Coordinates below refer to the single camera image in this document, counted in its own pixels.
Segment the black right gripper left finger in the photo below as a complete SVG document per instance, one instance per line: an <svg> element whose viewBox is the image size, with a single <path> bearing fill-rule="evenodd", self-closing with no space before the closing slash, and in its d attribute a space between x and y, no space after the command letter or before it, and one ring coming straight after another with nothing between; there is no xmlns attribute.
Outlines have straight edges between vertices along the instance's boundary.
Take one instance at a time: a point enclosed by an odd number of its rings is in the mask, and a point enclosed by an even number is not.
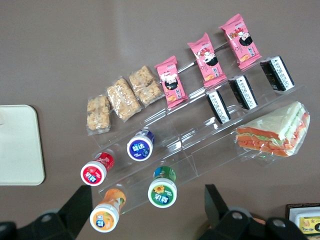
<svg viewBox="0 0 320 240"><path fill-rule="evenodd" d="M12 221L0 223L2 240L75 240L93 210L92 187L82 185L57 210L40 215L28 225L17 228Z"/></svg>

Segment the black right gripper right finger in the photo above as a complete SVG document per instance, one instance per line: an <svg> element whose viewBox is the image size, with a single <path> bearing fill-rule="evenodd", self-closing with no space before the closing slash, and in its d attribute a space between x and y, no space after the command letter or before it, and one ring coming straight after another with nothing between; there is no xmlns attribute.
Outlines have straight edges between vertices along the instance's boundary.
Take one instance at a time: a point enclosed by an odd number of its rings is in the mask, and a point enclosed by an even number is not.
<svg viewBox="0 0 320 240"><path fill-rule="evenodd" d="M243 210L230 210L214 184L204 190L205 213L211 228L200 240L306 240L307 237L288 219L271 217L259 223Z"/></svg>

